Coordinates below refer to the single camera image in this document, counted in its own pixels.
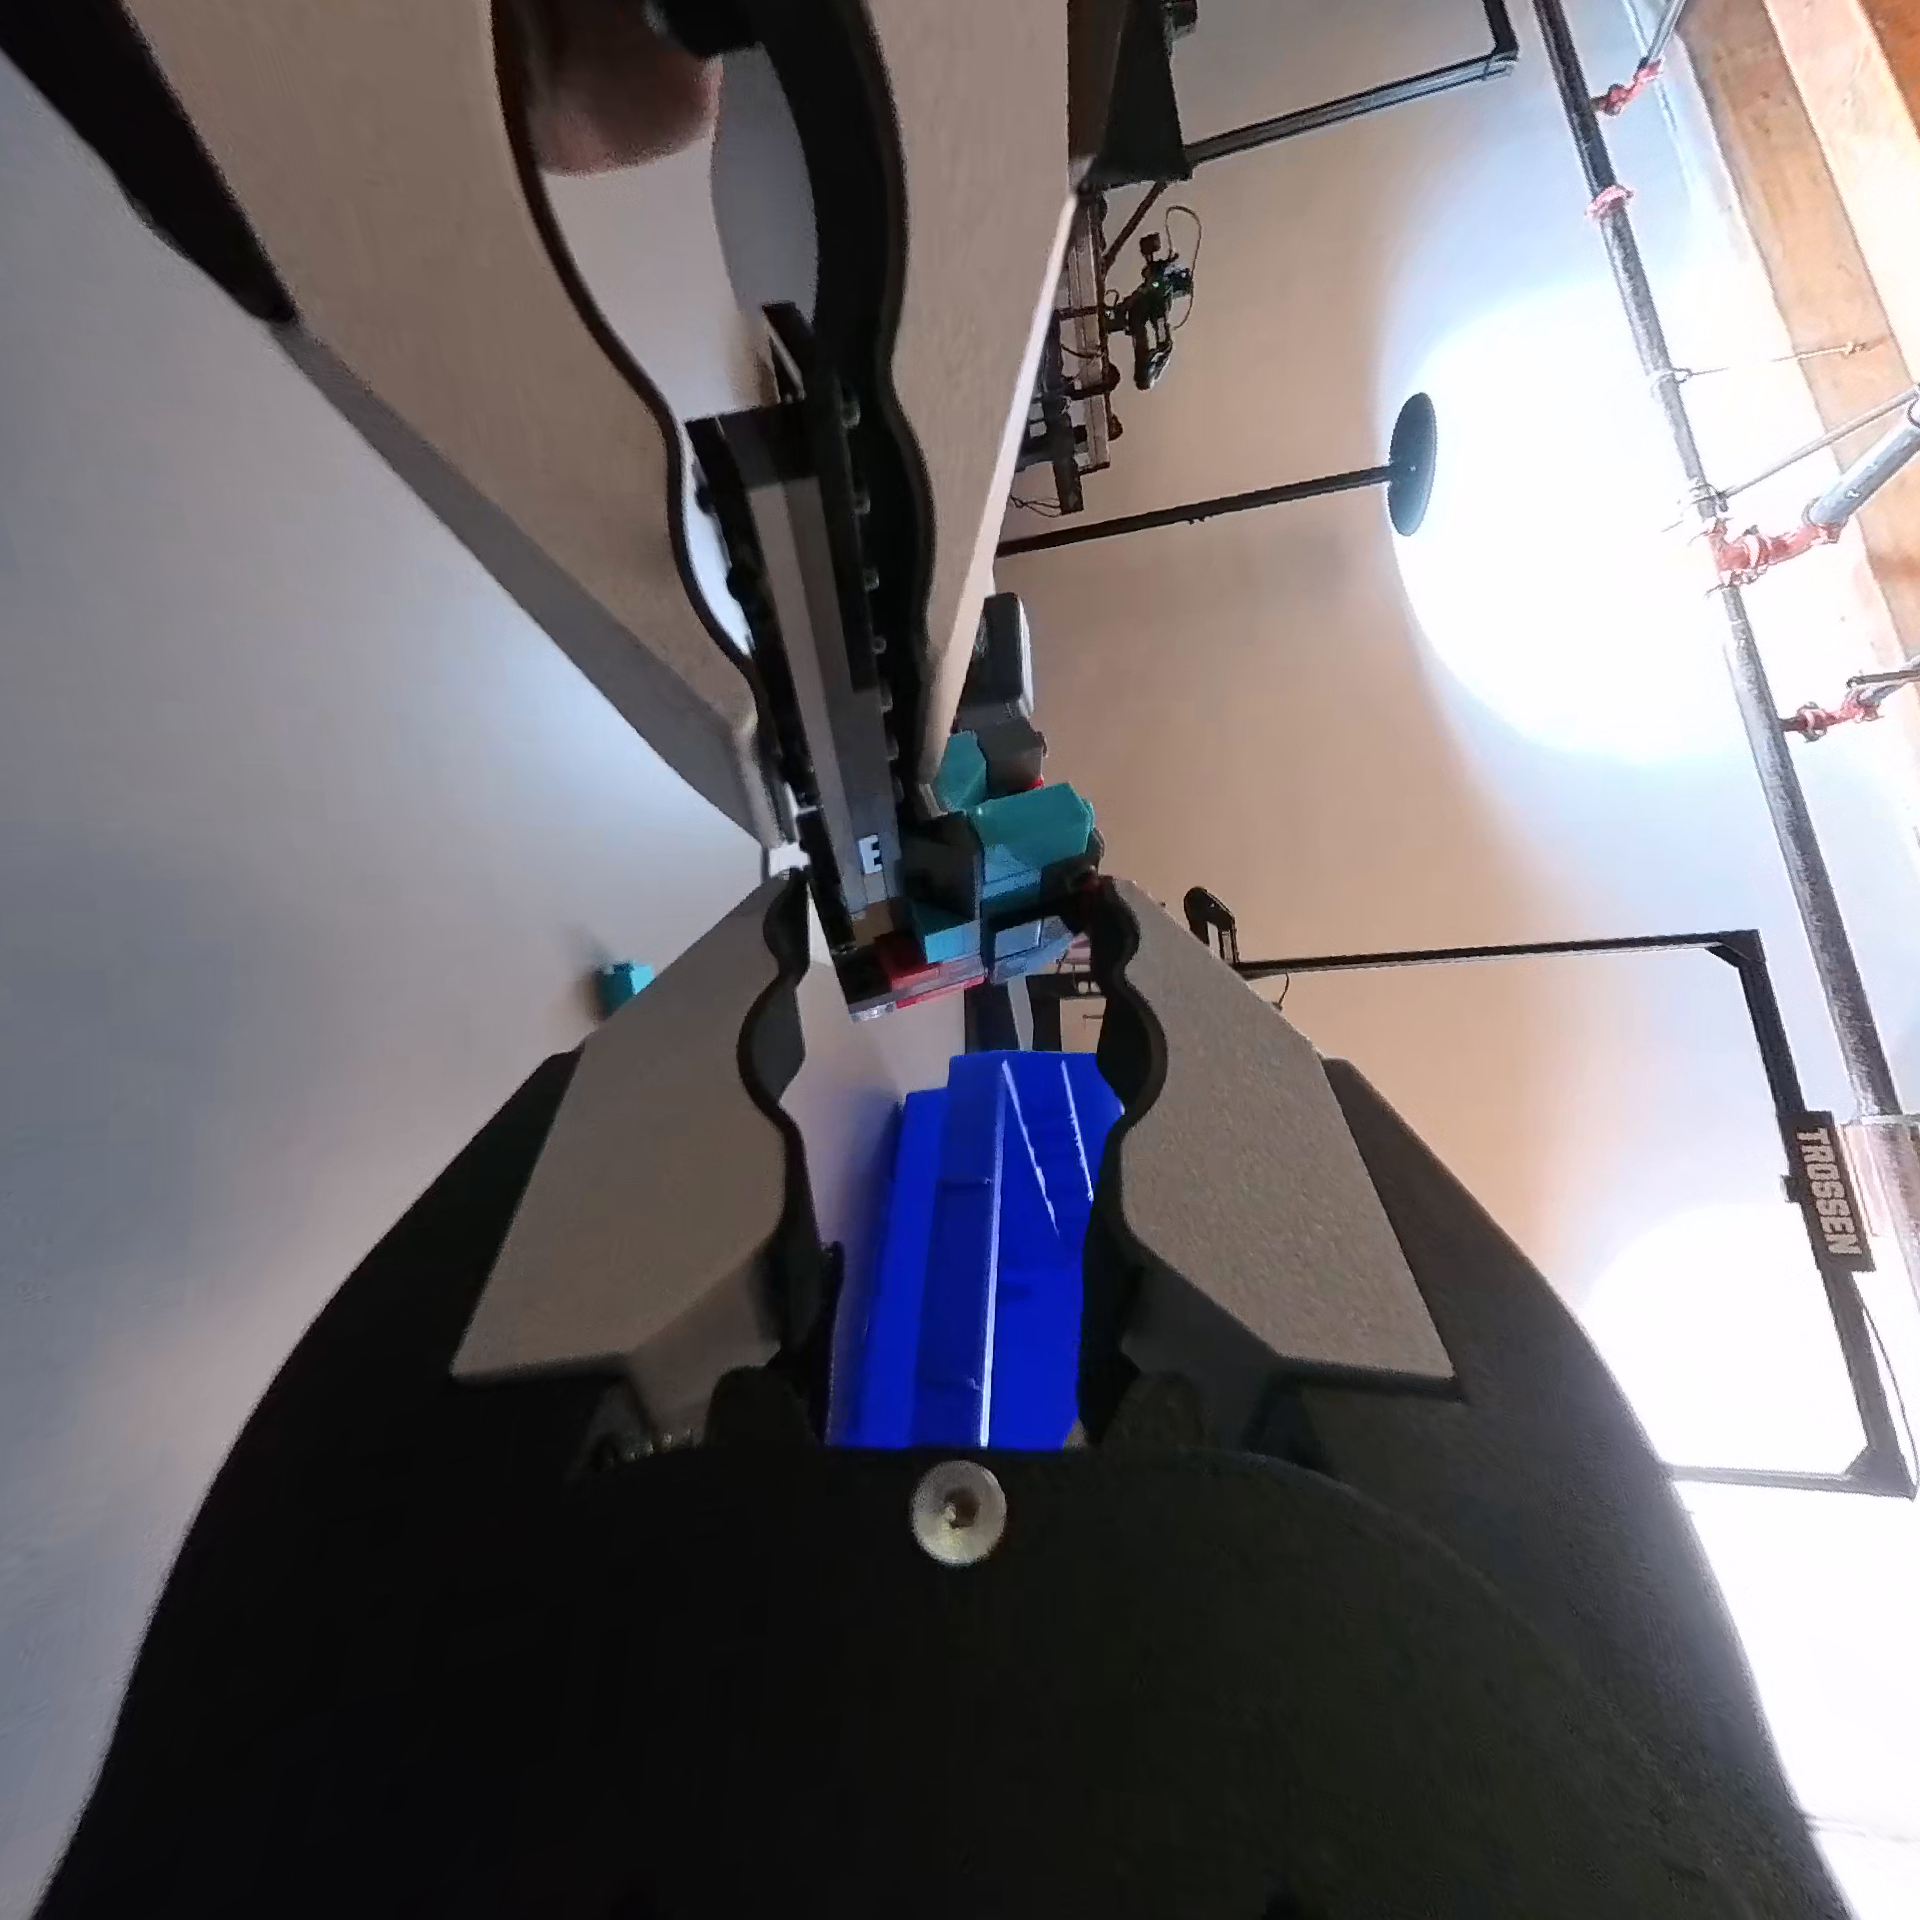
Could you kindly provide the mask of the white desk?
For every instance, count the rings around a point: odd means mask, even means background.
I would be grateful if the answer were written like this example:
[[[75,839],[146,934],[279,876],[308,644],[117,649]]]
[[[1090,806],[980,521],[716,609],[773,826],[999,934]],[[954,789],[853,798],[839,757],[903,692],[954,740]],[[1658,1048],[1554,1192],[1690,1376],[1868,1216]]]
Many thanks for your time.
[[[4,1914],[368,1248],[762,878],[4,65]]]

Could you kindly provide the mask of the black metal frame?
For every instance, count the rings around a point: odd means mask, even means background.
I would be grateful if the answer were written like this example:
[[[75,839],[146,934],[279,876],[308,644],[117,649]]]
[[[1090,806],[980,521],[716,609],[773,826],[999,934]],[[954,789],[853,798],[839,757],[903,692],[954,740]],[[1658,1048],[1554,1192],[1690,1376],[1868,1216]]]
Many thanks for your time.
[[[1193,28],[1196,5],[1120,5],[1114,71],[1096,81],[1092,153],[1081,162],[1077,191],[1090,198],[1130,185],[1176,185],[1219,160],[1497,80],[1520,60],[1520,38],[1507,5],[1482,1],[1480,13],[1489,42],[1474,54],[1189,138],[1173,48]]]
[[[1239,922],[1229,906],[1209,888],[1191,887],[1181,897],[1181,916],[1189,932],[1248,983],[1268,978],[1292,980],[1297,975],[1319,974],[1641,953],[1708,953],[1725,964],[1736,974],[1744,999],[1744,1014],[1767,1080],[1773,1127],[1784,1142],[1784,1192],[1808,1233],[1815,1270],[1839,1336],[1842,1372],[1860,1421],[1863,1445],[1857,1457],[1840,1471],[1672,1463],[1667,1470],[1669,1479],[1749,1492],[1916,1502],[1916,1439],[1909,1436],[1906,1418],[1900,1412],[1890,1358],[1860,1292],[1860,1277],[1875,1269],[1875,1257],[1868,1248],[1855,1164],[1835,1117],[1829,1110],[1810,1108],[1804,1100],[1804,1082],[1793,1056],[1785,1014],[1759,930],[1708,927],[1578,941],[1244,958]]]

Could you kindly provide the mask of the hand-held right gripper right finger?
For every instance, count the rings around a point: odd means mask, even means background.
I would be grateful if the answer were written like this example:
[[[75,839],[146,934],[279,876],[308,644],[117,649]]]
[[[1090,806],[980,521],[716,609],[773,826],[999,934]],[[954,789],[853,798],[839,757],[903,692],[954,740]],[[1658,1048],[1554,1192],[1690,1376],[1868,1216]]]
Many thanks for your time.
[[[1319,1050],[1130,879],[1085,900],[1120,1101],[1088,1222],[1083,1394],[1173,1374],[1449,1396],[1457,1366]]]

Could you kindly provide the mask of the person's left hand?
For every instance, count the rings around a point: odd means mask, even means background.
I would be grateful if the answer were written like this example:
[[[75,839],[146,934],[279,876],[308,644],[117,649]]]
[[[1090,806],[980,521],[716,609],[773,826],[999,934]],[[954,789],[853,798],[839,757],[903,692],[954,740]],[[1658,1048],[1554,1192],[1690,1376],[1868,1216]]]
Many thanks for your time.
[[[643,1],[503,1],[530,153],[548,176],[605,176],[704,142],[723,63],[666,33]]]

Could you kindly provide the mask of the toy brick vehicle model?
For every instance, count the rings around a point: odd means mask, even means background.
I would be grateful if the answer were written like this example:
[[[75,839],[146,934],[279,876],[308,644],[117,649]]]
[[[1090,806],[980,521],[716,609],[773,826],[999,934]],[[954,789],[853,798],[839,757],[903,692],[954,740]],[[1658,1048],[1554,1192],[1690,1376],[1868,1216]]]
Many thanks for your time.
[[[763,309],[776,394],[690,425],[698,503],[727,551],[762,718],[807,888],[857,1020],[1008,989],[1072,946],[1097,879],[1092,806],[1045,778],[1025,605],[989,593],[928,786],[909,764],[925,677],[893,633],[908,569],[880,537],[920,526],[861,392],[791,302]]]

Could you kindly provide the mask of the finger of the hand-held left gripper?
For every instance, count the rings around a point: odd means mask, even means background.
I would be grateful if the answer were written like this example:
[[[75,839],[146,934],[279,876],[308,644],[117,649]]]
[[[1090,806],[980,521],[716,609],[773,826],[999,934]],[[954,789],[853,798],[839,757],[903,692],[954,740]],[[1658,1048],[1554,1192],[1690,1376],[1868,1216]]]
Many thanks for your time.
[[[880,397],[916,454],[899,692],[908,786],[931,786],[954,722],[1065,254],[1071,7],[746,5],[776,61],[821,244],[880,186]]]
[[[779,845],[687,434],[561,239],[497,7],[129,13],[292,302],[285,357],[683,782]]]

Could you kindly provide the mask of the grey metal pipe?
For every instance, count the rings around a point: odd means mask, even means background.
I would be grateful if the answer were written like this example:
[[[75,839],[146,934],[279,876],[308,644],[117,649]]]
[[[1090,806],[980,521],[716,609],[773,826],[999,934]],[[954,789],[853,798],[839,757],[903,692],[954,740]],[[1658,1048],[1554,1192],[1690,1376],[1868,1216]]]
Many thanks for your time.
[[[1833,543],[1863,505],[1882,493],[1917,456],[1917,388],[1906,394],[1904,409],[1890,420],[1865,450],[1860,450],[1839,476],[1810,497],[1804,509],[1804,527],[1815,543]]]

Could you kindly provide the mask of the black ceiling pipe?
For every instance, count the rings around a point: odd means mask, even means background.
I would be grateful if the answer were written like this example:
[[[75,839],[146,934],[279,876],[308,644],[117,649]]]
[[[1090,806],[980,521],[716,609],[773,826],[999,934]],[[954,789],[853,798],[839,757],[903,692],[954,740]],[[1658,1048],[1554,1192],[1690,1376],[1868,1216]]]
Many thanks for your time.
[[[1560,105],[1594,197],[1602,185],[1620,178],[1594,111],[1594,90],[1578,54],[1568,13],[1557,1],[1535,1],[1532,13],[1538,21]],[[1683,473],[1688,521],[1706,543],[1706,527],[1719,519],[1716,493],[1697,444],[1690,407],[1683,397],[1683,377],[1669,350],[1665,318],[1652,295],[1631,207],[1625,206],[1597,231],[1649,392]],[[1712,560],[1699,564],[1697,570],[1709,582],[1708,599],[1723,626],[1721,656],[1733,682],[1744,742],[1761,778],[1767,821],[1784,857],[1808,958],[1832,1016],[1840,1065],[1857,1096],[1863,1148],[1880,1172],[1888,1210],[1906,1226],[1916,1226],[1916,1117],[1909,1114],[1898,1089],[1857,951],[1842,921],[1833,876],[1817,842],[1808,794],[1793,765],[1787,733],[1779,725],[1780,710],[1771,696],[1769,671],[1744,593],[1743,590],[1716,590]]]

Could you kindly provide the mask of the black stand with round base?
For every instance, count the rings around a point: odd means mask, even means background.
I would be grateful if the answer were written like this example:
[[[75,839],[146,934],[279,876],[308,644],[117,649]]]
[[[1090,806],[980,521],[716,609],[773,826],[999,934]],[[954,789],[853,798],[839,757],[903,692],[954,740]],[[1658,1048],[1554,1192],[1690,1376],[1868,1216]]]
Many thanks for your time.
[[[1018,560],[1080,543],[1103,543],[1120,537],[1156,532],[1176,526],[1193,526],[1248,511],[1266,511],[1305,500],[1344,495],[1359,490],[1384,490],[1388,519],[1399,537],[1412,537],[1432,505],[1437,465],[1437,420],[1434,400],[1423,391],[1412,392],[1394,420],[1388,456],[1384,463],[1335,470],[1327,476],[1284,481],[1276,486],[1247,488],[1227,495],[1208,495],[1152,511],[1123,513],[1072,522],[1061,532],[1027,534],[1002,542],[997,560]]]

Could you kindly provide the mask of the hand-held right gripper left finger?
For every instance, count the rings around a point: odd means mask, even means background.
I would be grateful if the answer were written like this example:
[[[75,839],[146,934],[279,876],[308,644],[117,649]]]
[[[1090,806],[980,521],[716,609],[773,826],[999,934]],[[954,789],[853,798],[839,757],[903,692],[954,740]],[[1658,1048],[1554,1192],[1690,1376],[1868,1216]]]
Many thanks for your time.
[[[827,1302],[807,1149],[810,888],[778,872],[580,1046],[451,1372],[709,1396]]]

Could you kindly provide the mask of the blue plastic bin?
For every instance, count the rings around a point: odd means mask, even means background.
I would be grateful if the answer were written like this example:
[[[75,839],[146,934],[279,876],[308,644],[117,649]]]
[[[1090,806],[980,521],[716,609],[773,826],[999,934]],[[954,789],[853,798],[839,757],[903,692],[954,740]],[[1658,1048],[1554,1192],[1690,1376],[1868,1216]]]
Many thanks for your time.
[[[1088,1050],[956,1054],[871,1176],[879,1250],[837,1313],[827,1442],[1061,1450],[1083,1260],[1120,1100]]]

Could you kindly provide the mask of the metal equipment rack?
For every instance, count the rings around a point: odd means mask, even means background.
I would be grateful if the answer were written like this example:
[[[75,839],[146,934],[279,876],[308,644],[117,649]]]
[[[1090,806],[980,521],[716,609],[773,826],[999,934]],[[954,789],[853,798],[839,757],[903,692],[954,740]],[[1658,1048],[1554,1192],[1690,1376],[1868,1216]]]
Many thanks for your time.
[[[1085,479],[1114,456],[1123,366],[1114,357],[1107,209],[1103,194],[1088,194],[1072,212],[1016,454],[1011,506],[1018,511],[1048,519],[1083,511]]]

